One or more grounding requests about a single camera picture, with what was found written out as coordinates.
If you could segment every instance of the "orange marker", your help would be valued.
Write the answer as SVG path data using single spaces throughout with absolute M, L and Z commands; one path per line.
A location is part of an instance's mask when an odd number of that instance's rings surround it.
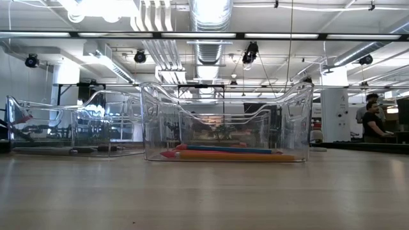
M 295 162 L 302 160 L 293 155 L 267 155 L 267 154 L 246 154 L 246 153 L 195 153 L 193 151 L 165 151 L 160 153 L 166 158 L 184 160 L 237 160 L 255 162 Z
M 208 154 L 208 153 L 234 153 L 234 154 L 245 154 L 245 153 L 246 153 L 246 152 L 238 152 L 238 153 L 235 153 L 235 152 L 230 152 L 230 151 L 179 150 L 179 149 L 174 149 L 174 150 L 172 150 L 172 151 L 176 151 L 176 152 L 179 152 L 179 153 L 203 153 L 203 154 Z

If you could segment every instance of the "ceiling duct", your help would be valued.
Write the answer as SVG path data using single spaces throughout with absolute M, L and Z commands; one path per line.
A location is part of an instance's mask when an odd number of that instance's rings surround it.
M 189 0 L 190 24 L 197 32 L 224 32 L 230 24 L 233 0 Z M 223 45 L 195 45 L 197 75 L 213 80 L 219 72 Z
M 409 16 L 384 29 L 382 33 L 407 34 L 409 31 Z M 392 42 L 363 42 L 353 49 L 341 54 L 334 60 L 334 66 L 344 66 L 390 44 Z

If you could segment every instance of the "black spotlight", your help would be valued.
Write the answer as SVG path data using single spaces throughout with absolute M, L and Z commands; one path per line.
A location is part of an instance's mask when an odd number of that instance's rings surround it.
M 24 64 L 28 68 L 37 68 L 40 66 L 40 60 L 37 59 L 37 54 L 29 54 Z
M 247 50 L 243 56 L 244 64 L 251 64 L 257 58 L 258 45 L 257 42 L 250 42 L 250 45 L 247 47 Z
M 136 51 L 134 60 L 136 63 L 144 63 L 146 61 L 145 50 Z
M 303 80 L 303 82 L 306 82 L 306 83 L 313 83 L 313 80 L 310 78 L 310 77 L 307 77 L 307 78 L 305 78 L 304 80 Z
M 231 86 L 237 86 L 237 81 L 234 80 L 234 79 L 231 80 L 230 85 L 231 85 Z
M 359 59 L 359 64 L 360 65 L 370 65 L 373 62 L 373 58 L 371 55 L 365 56 L 361 59 Z

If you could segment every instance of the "clear plastic bin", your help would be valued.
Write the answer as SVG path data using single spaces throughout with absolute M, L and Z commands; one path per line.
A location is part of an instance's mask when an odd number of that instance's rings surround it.
M 313 86 L 294 85 L 275 99 L 186 99 L 141 84 L 146 160 L 305 162 Z M 189 105 L 251 104 L 254 112 L 205 114 Z
M 14 152 L 118 157 L 144 152 L 140 96 L 97 91 L 83 105 L 46 105 L 8 96 Z

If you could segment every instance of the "pink object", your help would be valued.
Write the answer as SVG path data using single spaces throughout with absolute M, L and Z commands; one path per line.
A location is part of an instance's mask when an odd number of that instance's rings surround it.
M 166 158 L 174 158 L 176 156 L 175 151 L 165 151 L 165 152 L 161 152 L 160 154 Z

